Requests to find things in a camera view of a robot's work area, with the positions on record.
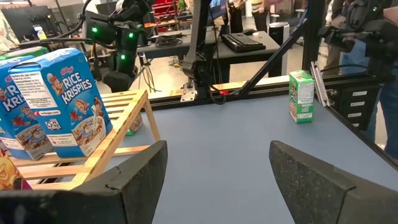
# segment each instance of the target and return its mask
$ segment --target rice krispies box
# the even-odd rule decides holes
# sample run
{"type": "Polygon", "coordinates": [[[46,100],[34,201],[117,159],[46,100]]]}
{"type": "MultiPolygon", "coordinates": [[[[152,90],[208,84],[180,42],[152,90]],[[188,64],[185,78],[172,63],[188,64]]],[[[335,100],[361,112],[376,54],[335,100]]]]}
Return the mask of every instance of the rice krispies box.
{"type": "Polygon", "coordinates": [[[15,158],[37,160],[53,146],[8,72],[12,66],[31,58],[0,62],[0,139],[15,158]]]}
{"type": "Polygon", "coordinates": [[[59,157],[89,156],[112,130],[86,58],[60,49],[10,70],[59,157]]]}

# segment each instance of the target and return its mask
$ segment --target small green box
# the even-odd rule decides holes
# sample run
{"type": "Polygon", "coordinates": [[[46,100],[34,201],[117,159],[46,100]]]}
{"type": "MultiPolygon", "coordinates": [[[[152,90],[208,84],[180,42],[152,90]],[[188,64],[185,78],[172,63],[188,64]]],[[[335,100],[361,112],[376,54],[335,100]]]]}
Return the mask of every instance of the small green box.
{"type": "Polygon", "coordinates": [[[314,81],[305,70],[289,74],[289,111],[296,123],[312,122],[314,81]]]}

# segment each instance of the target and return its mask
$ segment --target metal bracket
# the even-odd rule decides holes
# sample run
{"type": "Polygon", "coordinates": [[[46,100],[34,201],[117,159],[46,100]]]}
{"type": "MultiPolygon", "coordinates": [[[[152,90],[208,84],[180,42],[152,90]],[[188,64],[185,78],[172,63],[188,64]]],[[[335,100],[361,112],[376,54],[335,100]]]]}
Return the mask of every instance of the metal bracket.
{"type": "Polygon", "coordinates": [[[315,79],[315,89],[317,90],[319,102],[322,104],[322,106],[330,106],[328,94],[326,92],[325,84],[323,83],[318,62],[311,62],[311,73],[312,77],[315,79]]]}
{"type": "Polygon", "coordinates": [[[187,83],[183,86],[182,96],[181,96],[181,103],[191,102],[195,100],[197,95],[197,91],[195,88],[195,82],[190,78],[187,83]]]}

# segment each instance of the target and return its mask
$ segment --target keyboard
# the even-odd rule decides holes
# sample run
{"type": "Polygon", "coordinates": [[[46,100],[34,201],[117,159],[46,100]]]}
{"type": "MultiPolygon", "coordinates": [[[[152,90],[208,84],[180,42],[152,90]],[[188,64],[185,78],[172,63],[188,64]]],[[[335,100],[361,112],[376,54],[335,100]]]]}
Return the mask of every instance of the keyboard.
{"type": "Polygon", "coordinates": [[[223,34],[221,36],[224,44],[227,45],[234,52],[249,52],[253,50],[262,50],[266,46],[255,40],[250,39],[244,34],[223,34]]]}

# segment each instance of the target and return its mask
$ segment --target black foam pad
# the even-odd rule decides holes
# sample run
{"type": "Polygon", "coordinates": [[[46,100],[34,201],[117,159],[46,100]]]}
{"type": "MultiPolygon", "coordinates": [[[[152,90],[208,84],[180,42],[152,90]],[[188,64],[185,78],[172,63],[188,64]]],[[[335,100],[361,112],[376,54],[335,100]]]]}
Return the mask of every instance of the black foam pad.
{"type": "Polygon", "coordinates": [[[275,180],[296,224],[335,224],[346,192],[355,187],[323,162],[280,141],[269,160],[275,180]]]}

